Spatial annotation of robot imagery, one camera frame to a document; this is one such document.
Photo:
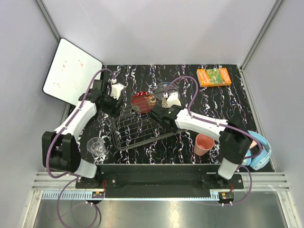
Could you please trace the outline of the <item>clear glass plate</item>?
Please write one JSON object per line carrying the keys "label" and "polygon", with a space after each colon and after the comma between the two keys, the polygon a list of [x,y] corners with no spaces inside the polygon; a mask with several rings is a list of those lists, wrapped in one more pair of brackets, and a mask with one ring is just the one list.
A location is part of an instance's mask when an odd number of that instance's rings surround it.
{"label": "clear glass plate", "polygon": [[[170,82],[159,83],[155,89],[156,98],[158,98],[159,100],[162,100],[164,98],[163,94],[169,85],[170,85]],[[173,93],[173,92],[178,92],[178,91],[179,91],[179,86],[176,84],[172,84],[168,89],[168,94]]]}

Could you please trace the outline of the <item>red floral plate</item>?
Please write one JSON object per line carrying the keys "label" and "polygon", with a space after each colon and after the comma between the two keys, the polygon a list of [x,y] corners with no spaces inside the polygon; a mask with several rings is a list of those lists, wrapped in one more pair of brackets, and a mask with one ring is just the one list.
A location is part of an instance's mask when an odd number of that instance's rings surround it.
{"label": "red floral plate", "polygon": [[146,114],[157,104],[156,96],[149,92],[138,92],[131,99],[131,108],[140,114]]}

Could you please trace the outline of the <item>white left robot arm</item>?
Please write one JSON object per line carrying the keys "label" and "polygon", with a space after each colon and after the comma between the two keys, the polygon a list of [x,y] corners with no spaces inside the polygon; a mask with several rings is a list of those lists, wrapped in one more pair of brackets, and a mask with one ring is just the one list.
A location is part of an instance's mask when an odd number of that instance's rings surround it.
{"label": "white left robot arm", "polygon": [[124,104],[124,96],[82,94],[73,112],[54,131],[42,135],[43,166],[51,178],[66,174],[85,177],[86,183],[98,188],[103,181],[97,166],[81,158],[78,137],[87,123],[98,113],[117,117]]}

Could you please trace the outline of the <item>beige patterned bowl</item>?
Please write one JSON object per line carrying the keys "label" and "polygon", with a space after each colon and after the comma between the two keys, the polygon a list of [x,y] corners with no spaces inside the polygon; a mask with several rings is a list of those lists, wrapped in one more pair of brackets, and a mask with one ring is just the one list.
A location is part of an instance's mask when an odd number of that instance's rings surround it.
{"label": "beige patterned bowl", "polygon": [[168,103],[165,97],[161,100],[161,105],[163,108],[168,108]]}

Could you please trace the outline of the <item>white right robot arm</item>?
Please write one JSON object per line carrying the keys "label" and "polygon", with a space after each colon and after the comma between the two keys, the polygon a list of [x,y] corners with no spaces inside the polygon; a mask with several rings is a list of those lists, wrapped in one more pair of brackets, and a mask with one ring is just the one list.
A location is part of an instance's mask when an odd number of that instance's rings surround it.
{"label": "white right robot arm", "polygon": [[150,117],[168,132],[190,130],[212,138],[220,144],[223,160],[218,169],[216,184],[227,188],[232,184],[235,171],[242,164],[253,139],[250,133],[232,120],[214,119],[189,111],[178,105],[163,108],[156,105]]}

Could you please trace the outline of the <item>wire dish rack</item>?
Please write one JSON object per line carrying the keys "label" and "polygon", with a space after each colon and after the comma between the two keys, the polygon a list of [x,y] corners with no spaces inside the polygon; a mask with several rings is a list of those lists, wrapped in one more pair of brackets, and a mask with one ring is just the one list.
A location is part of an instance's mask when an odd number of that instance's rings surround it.
{"label": "wire dish rack", "polygon": [[[140,114],[131,108],[131,99],[124,102],[120,115],[110,118],[112,127],[112,138],[116,149],[125,151],[147,143],[164,139],[184,131],[178,129],[175,133],[167,132],[156,121],[149,112]],[[162,105],[162,100],[157,100],[157,105]]]}

